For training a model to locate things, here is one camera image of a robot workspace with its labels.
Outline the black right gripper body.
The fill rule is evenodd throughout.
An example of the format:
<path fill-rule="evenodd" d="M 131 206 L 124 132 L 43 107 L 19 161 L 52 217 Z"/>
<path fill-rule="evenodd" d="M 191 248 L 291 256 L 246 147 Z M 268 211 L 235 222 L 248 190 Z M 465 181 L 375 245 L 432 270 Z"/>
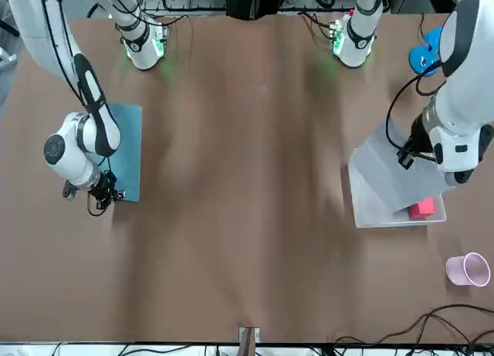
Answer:
<path fill-rule="evenodd" d="M 117 177 L 110 171 L 102 171 L 96 186 L 88 192 L 88 198 L 96 201 L 96 209 L 107 209 L 110 204 L 117 200 L 116 190 Z"/>

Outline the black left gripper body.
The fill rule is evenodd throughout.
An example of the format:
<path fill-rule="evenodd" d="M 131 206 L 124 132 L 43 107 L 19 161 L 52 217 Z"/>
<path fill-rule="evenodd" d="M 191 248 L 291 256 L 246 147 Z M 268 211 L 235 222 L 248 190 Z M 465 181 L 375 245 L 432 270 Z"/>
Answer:
<path fill-rule="evenodd" d="M 432 145 L 421 118 L 416 118 L 413 121 L 411 133 L 403 145 L 403 152 L 412 157 L 431 159 Z"/>

